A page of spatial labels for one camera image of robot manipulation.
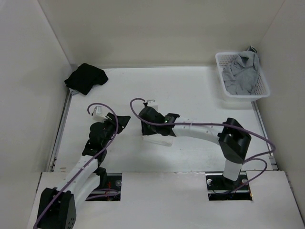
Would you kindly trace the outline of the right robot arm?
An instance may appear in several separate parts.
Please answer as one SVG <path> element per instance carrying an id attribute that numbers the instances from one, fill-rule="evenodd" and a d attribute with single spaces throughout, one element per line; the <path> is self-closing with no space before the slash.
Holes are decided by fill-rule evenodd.
<path id="1" fill-rule="evenodd" d="M 162 135 L 172 137 L 191 137 L 207 140 L 220 146 L 225 157 L 225 167 L 221 183 L 231 189 L 238 184 L 238 178 L 250 145 L 251 136 L 243 132 L 243 127 L 233 118 L 227 118 L 223 129 L 219 126 L 199 125 L 191 119 L 168 113 L 163 116 L 153 107 L 143 108 L 139 117 L 142 135 Z"/>

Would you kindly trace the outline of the white tank top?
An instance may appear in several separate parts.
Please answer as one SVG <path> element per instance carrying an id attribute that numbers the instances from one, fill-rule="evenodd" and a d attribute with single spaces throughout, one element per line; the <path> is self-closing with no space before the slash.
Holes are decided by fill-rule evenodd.
<path id="1" fill-rule="evenodd" d="M 161 146 L 172 146 L 173 144 L 173 138 L 171 136 L 162 136 L 160 134 L 156 134 L 156 135 L 145 135 L 142 138 L 143 141 Z"/>

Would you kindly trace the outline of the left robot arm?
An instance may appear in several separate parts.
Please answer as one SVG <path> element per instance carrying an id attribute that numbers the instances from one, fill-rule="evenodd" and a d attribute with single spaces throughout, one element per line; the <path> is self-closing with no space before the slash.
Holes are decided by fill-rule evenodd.
<path id="1" fill-rule="evenodd" d="M 130 116 L 108 113 L 90 126 L 89 139 L 79 161 L 57 186 L 45 188 L 40 197 L 35 229 L 72 229 L 77 210 L 90 193 L 107 185 L 106 170 L 100 165 L 107 147 L 123 131 Z"/>

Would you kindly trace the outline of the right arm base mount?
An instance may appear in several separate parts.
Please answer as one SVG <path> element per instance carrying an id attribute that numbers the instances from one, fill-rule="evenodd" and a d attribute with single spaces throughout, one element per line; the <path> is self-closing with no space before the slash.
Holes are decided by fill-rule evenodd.
<path id="1" fill-rule="evenodd" d="M 252 201 L 247 174 L 242 172 L 236 181 L 225 178 L 222 173 L 205 175 L 208 199 L 210 201 Z"/>

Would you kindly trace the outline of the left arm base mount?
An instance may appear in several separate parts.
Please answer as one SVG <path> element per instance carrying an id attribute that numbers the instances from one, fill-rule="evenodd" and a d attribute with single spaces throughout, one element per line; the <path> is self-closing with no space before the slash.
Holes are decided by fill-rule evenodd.
<path id="1" fill-rule="evenodd" d="M 122 174 L 108 174 L 86 198 L 86 201 L 120 201 Z"/>

